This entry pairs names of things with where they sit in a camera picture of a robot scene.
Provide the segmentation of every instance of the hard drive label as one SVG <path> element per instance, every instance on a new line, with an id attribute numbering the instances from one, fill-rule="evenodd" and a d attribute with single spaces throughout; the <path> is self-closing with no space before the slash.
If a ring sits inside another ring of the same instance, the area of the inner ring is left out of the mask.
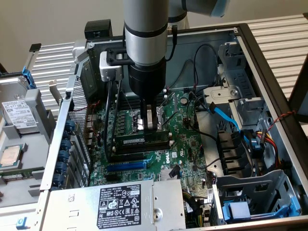
<path id="1" fill-rule="evenodd" d="M 3 102 L 2 105 L 17 129 L 37 126 L 30 107 L 24 100 Z"/>
<path id="2" fill-rule="evenodd" d="M 101 189 L 98 205 L 99 229 L 141 225 L 141 185 Z"/>

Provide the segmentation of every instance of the black cylinder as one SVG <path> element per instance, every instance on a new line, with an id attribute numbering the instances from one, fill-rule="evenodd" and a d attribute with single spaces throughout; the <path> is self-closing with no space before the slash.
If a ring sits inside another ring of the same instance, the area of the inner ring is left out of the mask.
<path id="1" fill-rule="evenodd" d="M 151 103 L 164 89 L 166 83 L 166 60 L 152 66 L 128 66 L 129 86 L 131 90 Z"/>

